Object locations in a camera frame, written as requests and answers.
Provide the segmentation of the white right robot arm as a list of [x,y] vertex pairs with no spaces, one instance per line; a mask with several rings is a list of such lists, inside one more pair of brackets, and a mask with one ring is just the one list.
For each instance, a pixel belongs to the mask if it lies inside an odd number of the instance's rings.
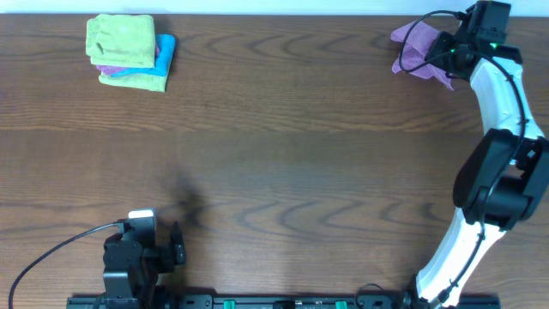
[[455,212],[442,243],[397,308],[499,308],[497,296],[462,295],[492,245],[535,212],[548,186],[548,141],[522,87],[522,56],[495,28],[440,33],[426,55],[470,83],[484,136],[455,178]]

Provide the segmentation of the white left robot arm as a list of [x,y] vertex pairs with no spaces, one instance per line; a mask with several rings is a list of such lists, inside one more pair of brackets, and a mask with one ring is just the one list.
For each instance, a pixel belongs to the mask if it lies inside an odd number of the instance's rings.
[[153,218],[116,222],[119,232],[104,243],[105,305],[107,308],[152,308],[159,276],[186,262],[182,231],[177,223],[165,245],[155,244]]

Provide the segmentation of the purple microfiber cloth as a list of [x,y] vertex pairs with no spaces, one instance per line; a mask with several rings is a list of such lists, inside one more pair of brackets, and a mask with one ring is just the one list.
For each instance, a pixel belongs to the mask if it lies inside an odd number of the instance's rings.
[[[439,31],[437,29],[421,21],[409,34],[407,42],[404,45],[404,54],[401,58],[404,68],[410,70],[422,64],[431,44],[438,35]],[[412,75],[425,80],[435,78],[447,89],[451,91],[454,90],[451,86],[451,81],[445,75],[445,72],[432,64],[427,64],[426,66],[415,70],[412,72]]]

